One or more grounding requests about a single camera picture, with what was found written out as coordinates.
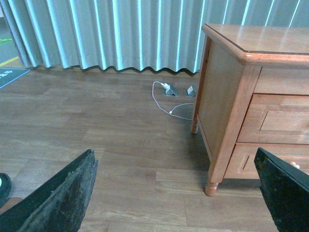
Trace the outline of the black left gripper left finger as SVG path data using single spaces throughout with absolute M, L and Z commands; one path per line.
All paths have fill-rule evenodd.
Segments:
M 1 214 L 2 232 L 77 232 L 85 217 L 98 160 L 89 149 Z

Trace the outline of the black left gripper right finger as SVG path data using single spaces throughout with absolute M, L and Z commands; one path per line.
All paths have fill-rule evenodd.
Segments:
M 258 148 L 254 164 L 260 190 L 280 232 L 309 230 L 309 175 Z

